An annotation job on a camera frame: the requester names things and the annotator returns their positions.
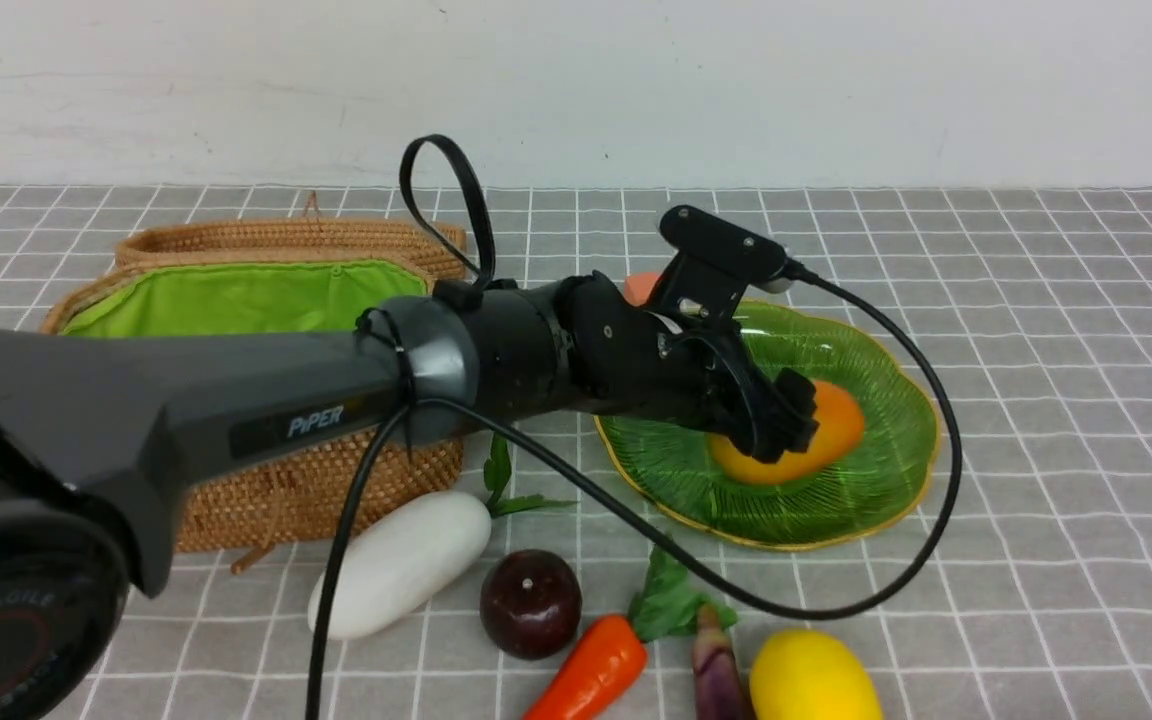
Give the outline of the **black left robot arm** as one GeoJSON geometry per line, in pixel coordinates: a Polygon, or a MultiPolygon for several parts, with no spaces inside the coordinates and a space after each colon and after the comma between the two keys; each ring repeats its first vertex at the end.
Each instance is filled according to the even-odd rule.
{"type": "Polygon", "coordinates": [[[0,329],[0,719],[40,719],[100,660],[129,588],[168,582],[189,491],[388,420],[433,445],[575,410],[805,450],[812,384],[770,378],[717,310],[634,306],[602,274],[440,282],[348,331],[189,338],[0,329]]]}

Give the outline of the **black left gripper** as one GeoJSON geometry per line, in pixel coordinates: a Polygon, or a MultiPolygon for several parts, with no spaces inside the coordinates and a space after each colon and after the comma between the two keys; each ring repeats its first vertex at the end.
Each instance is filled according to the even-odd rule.
{"type": "Polygon", "coordinates": [[[736,450],[758,462],[812,447],[819,429],[812,379],[781,369],[773,381],[773,414],[753,418],[707,346],[673,338],[662,320],[631,305],[602,273],[563,282],[561,325],[573,342],[571,388],[564,396],[573,410],[733,435],[736,450]]]}

